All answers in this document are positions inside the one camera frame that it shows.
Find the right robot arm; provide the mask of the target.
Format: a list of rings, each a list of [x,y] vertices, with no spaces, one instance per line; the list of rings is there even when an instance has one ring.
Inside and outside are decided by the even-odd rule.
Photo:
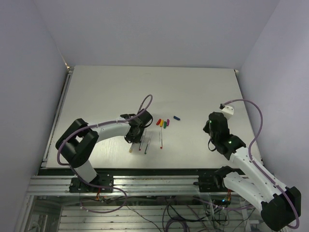
[[[247,176],[224,166],[214,174],[213,187],[218,191],[232,190],[253,205],[262,220],[273,231],[280,231],[301,215],[301,192],[296,187],[287,187],[272,175],[254,157],[250,157],[246,144],[230,133],[223,113],[212,112],[203,128],[210,136],[209,143],[214,151],[223,155],[230,163],[238,166]]]

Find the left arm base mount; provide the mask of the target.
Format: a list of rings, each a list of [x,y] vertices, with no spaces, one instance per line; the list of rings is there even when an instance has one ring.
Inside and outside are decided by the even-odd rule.
[[[71,179],[69,193],[111,193],[114,179],[109,174],[106,176],[97,175],[90,183],[82,181],[79,177]]]

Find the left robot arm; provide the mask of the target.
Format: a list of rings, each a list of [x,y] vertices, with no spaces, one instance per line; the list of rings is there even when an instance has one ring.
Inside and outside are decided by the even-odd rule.
[[[123,136],[129,144],[139,144],[144,131],[153,122],[153,116],[145,109],[135,114],[120,115],[114,121],[89,125],[83,119],[75,120],[56,142],[57,158],[62,156],[82,179],[81,186],[88,192],[98,188],[99,175],[89,157],[95,145],[103,140]]]

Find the purple pen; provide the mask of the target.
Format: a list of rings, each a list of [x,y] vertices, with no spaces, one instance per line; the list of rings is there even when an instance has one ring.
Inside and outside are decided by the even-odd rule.
[[[139,151],[141,151],[143,143],[144,143],[144,139],[145,139],[145,135],[146,135],[146,129],[143,131],[143,134],[141,136],[141,140],[140,140],[140,145],[139,145]]]

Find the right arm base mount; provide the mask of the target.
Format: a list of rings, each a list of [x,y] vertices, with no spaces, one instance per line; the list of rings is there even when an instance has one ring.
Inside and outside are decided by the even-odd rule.
[[[193,183],[198,186],[199,192],[224,192],[227,188],[224,184],[224,178],[234,169],[229,166],[223,166],[212,173],[204,173],[198,177],[198,180]]]

